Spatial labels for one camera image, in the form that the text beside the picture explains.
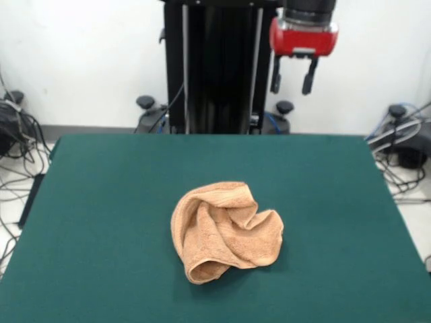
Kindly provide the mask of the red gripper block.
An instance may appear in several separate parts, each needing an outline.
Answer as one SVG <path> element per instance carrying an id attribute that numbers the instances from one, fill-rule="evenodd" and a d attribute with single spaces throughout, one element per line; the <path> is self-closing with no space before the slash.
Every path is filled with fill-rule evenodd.
<path id="1" fill-rule="evenodd" d="M 334 22 L 326 26 L 307 26 L 273 18 L 269 29 L 269 43 L 274 52 L 270 92 L 279 92 L 281 57 L 328 57 L 335 48 L 338 34 L 339 28 Z M 303 95 L 311 93 L 317 65 L 318 59 L 313 58 L 304 77 Z"/>

